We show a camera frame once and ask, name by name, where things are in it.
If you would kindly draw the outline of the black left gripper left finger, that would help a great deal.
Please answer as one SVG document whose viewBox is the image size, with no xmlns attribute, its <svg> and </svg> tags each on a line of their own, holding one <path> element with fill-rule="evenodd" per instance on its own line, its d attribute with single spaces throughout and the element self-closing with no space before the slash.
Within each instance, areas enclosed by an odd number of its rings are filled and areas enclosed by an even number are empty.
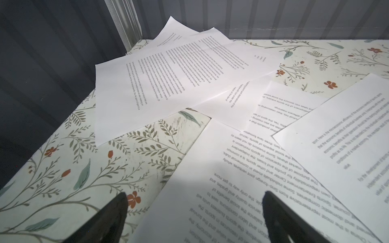
<svg viewBox="0 0 389 243">
<path fill-rule="evenodd" d="M 124 192 L 119 193 L 64 243 L 118 243 L 128 210 Z"/>
</svg>

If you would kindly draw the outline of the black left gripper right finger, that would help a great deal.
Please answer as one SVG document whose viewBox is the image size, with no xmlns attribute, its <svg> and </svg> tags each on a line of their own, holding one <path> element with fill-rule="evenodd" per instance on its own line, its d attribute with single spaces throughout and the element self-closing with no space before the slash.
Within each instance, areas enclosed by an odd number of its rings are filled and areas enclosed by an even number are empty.
<svg viewBox="0 0 389 243">
<path fill-rule="evenodd" d="M 329 242 L 271 191 L 265 192 L 262 207 L 272 243 Z"/>
</svg>

